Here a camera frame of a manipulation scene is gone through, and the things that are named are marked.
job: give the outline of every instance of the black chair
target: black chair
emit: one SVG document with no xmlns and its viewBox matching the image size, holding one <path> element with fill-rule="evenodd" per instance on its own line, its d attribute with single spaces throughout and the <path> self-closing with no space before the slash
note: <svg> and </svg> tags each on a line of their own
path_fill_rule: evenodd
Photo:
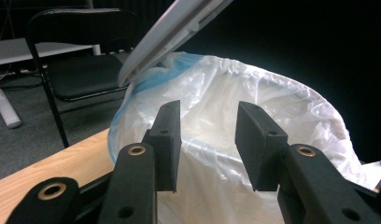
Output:
<svg viewBox="0 0 381 224">
<path fill-rule="evenodd" d="M 30 20 L 25 38 L 65 147 L 69 144 L 60 116 L 64 111 L 59 112 L 55 98 L 73 102 L 125 91 L 127 87 L 118 86 L 122 62 L 112 54 L 91 55 L 51 62 L 45 71 L 35 44 L 98 45 L 120 39 L 131 43 L 132 39 L 137 38 L 138 29 L 139 21 L 133 13 L 115 8 L 52 9 L 40 12 Z"/>
</svg>

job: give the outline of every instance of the chair leg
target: chair leg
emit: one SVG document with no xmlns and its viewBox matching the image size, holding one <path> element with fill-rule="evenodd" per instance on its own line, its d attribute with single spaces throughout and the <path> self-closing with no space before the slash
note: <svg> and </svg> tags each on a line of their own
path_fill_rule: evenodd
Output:
<svg viewBox="0 0 381 224">
<path fill-rule="evenodd" d="M 56 121 L 57 129 L 59 130 L 60 136 L 62 137 L 63 145 L 64 147 L 69 147 L 68 140 L 65 134 L 64 126 L 63 126 L 63 121 L 62 121 L 62 118 L 60 117 L 59 110 L 57 109 L 56 102 L 54 101 L 54 96 L 51 93 L 49 83 L 45 79 L 44 75 L 41 75 L 41 76 L 42 76 L 43 87 L 44 87 L 46 96 L 48 97 L 51 112 L 53 113 L 53 117 L 54 117 L 54 120 Z"/>
</svg>

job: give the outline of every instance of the trash bin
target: trash bin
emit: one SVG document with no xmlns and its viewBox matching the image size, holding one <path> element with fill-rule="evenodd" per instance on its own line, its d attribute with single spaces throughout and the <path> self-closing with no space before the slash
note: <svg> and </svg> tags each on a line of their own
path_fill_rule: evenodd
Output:
<svg viewBox="0 0 381 224">
<path fill-rule="evenodd" d="M 283 223 L 275 192 L 253 192 L 234 143 L 239 101 L 261 106 L 289 144 L 320 149 L 348 180 L 367 187 L 338 111 L 287 77 L 235 60 L 171 53 L 137 75 L 113 118 L 108 148 L 141 142 L 161 105 L 181 101 L 177 193 L 158 193 L 161 223 Z"/>
</svg>

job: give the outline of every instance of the wooden table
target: wooden table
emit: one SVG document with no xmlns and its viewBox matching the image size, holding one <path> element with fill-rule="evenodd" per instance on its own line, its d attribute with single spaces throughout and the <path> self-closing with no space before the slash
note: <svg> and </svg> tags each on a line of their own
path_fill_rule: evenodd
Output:
<svg viewBox="0 0 381 224">
<path fill-rule="evenodd" d="M 104 130 L 43 161 L 0 180 L 0 223 L 5 223 L 14 207 L 36 184 L 54 176 L 76 179 L 84 186 L 113 170 Z"/>
</svg>

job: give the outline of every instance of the chair seat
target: chair seat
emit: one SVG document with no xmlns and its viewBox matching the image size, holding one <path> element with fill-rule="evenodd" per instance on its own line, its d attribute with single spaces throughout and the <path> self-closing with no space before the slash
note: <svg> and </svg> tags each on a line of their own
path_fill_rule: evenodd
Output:
<svg viewBox="0 0 381 224">
<path fill-rule="evenodd" d="M 114 55 L 70 58 L 48 65 L 49 80 L 59 100 L 119 89 L 121 61 Z"/>
</svg>

